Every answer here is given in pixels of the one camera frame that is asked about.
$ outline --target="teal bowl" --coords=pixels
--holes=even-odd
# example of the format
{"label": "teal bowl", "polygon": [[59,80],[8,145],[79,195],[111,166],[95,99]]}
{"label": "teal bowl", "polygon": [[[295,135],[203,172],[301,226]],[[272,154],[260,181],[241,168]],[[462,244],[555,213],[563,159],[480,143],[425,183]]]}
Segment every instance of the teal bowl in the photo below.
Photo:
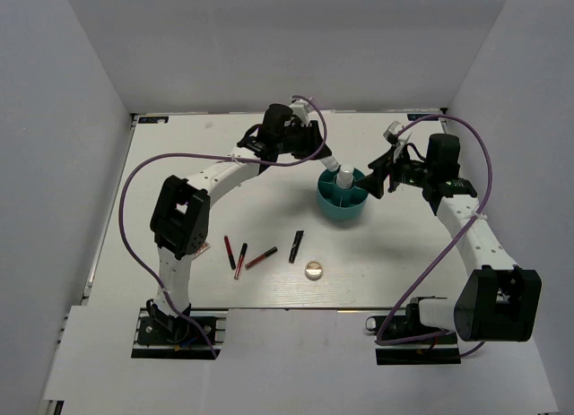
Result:
{"label": "teal bowl", "polygon": [[[369,193],[355,186],[354,181],[349,189],[338,187],[336,174],[336,171],[329,170],[321,173],[317,182],[317,204],[330,220],[351,220],[361,214]],[[352,175],[355,181],[365,177],[358,169]]]}

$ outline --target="purple cable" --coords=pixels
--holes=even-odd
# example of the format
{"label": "purple cable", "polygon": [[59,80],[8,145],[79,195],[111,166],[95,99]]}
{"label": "purple cable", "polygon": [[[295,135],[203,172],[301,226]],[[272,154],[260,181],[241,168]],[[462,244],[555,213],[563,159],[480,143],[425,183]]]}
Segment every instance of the purple cable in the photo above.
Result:
{"label": "purple cable", "polygon": [[[447,245],[447,247],[445,247],[445,249],[439,254],[439,256],[437,256],[432,261],[432,263],[429,264],[429,266],[425,269],[425,271],[422,272],[421,276],[419,276],[417,278],[417,280],[413,283],[413,285],[411,285],[409,287],[409,289],[404,293],[404,295],[395,303],[395,305],[393,306],[393,308],[391,309],[391,311],[387,315],[387,318],[385,318],[385,321],[383,321],[383,324],[378,329],[377,339],[375,340],[375,343],[378,345],[389,345],[389,344],[397,345],[400,343],[417,342],[417,341],[429,339],[430,337],[441,336],[441,335],[448,333],[448,331],[441,331],[441,332],[423,334],[420,336],[405,337],[403,339],[394,339],[392,341],[382,341],[381,340],[381,336],[383,335],[383,332],[387,329],[388,325],[390,324],[391,320],[393,319],[393,316],[395,316],[398,309],[400,309],[400,307],[403,305],[403,303],[405,303],[405,301],[409,298],[409,296],[411,294],[413,294],[414,290],[416,290],[416,288],[419,285],[421,285],[421,282],[424,281],[429,274],[431,274],[432,270],[437,266],[437,264],[440,263],[440,261],[445,256],[447,256],[448,252],[450,252],[450,250],[453,247],[455,247],[458,240],[460,240],[460,238],[462,236],[464,236],[464,234],[468,231],[468,229],[470,229],[472,227],[472,225],[474,224],[474,222],[477,219],[476,215],[481,213],[484,210],[484,207],[486,206],[486,203],[488,202],[488,199],[491,196],[491,191],[492,191],[491,156],[486,149],[486,145],[484,144],[482,137],[478,134],[478,132],[474,128],[471,127],[470,124],[468,124],[463,119],[460,119],[459,117],[452,117],[449,115],[427,115],[426,117],[421,117],[421,118],[413,121],[411,124],[407,125],[401,131],[399,131],[396,136],[399,137],[401,134],[403,134],[405,131],[409,130],[413,126],[417,125],[419,122],[426,121],[426,120],[433,119],[433,118],[437,118],[437,117],[438,118],[444,118],[444,119],[450,119],[452,121],[455,121],[455,122],[458,122],[459,124],[464,125],[474,135],[474,137],[476,138],[478,143],[481,145],[481,149],[483,150],[484,158],[486,159],[486,168],[487,168],[487,174],[488,174],[487,184],[486,184],[486,192],[484,193],[483,200],[480,202],[478,208],[476,209],[475,215],[473,215],[470,218],[470,220],[468,220],[466,225],[460,231],[458,231],[457,235],[453,237],[452,241]],[[467,353],[461,355],[460,357],[462,358],[462,357],[465,357],[467,355],[472,354],[476,350],[479,350],[483,345],[484,345],[484,342],[479,343],[472,350],[469,350]]]}
{"label": "purple cable", "polygon": [[168,303],[171,310],[173,310],[173,312],[175,312],[179,317],[185,319],[190,324],[192,324],[197,329],[197,331],[202,335],[205,342],[207,343],[207,346],[209,346],[209,350],[213,354],[213,359],[217,359],[217,352],[215,352],[215,349],[213,348],[211,341],[207,337],[207,334],[205,333],[204,328],[195,319],[193,319],[190,316],[183,314],[182,312],[180,312],[179,310],[176,309],[175,305],[173,304],[173,301],[171,300],[171,296],[165,290],[166,289],[165,284],[161,280],[158,273],[156,273],[149,265],[147,265],[144,262],[144,260],[142,260],[142,258],[140,258],[140,256],[138,254],[135,253],[134,249],[132,248],[132,246],[127,241],[126,227],[124,225],[124,209],[126,206],[127,189],[129,188],[129,185],[132,183],[134,176],[141,169],[143,169],[148,164],[151,164],[157,160],[163,160],[164,158],[200,158],[200,159],[204,159],[204,160],[239,161],[239,162],[250,162],[250,163],[254,163],[254,164],[263,164],[266,166],[274,166],[274,167],[293,167],[293,166],[298,166],[299,164],[302,164],[303,162],[313,160],[321,152],[321,150],[323,149],[323,147],[326,144],[326,121],[325,121],[325,118],[323,117],[323,114],[321,113],[319,108],[315,105],[315,103],[313,103],[312,100],[307,99],[307,98],[303,97],[302,95],[293,95],[292,97],[294,99],[302,99],[302,100],[306,101],[311,107],[313,107],[313,109],[315,109],[315,111],[317,112],[319,119],[321,119],[321,124],[323,124],[323,142],[319,145],[317,150],[314,151],[313,153],[311,153],[307,158],[304,158],[302,160],[297,160],[294,162],[281,163],[281,162],[271,162],[271,161],[263,161],[263,160],[252,160],[252,159],[248,159],[248,158],[239,158],[239,157],[232,158],[229,156],[223,157],[223,156],[219,156],[219,155],[203,155],[201,153],[185,153],[185,152],[163,153],[161,155],[156,155],[154,157],[151,157],[151,158],[145,160],[144,162],[140,163],[127,177],[126,182],[124,183],[124,187],[122,188],[121,195],[119,196],[119,207],[118,207],[118,214],[117,214],[118,215],[117,216],[118,221],[119,221],[119,234],[122,237],[122,242],[124,242],[124,246],[126,247],[127,252],[137,261],[138,264],[140,264],[155,279],[155,281],[158,283],[160,288],[162,290],[164,290],[163,294],[165,296],[165,301]]}

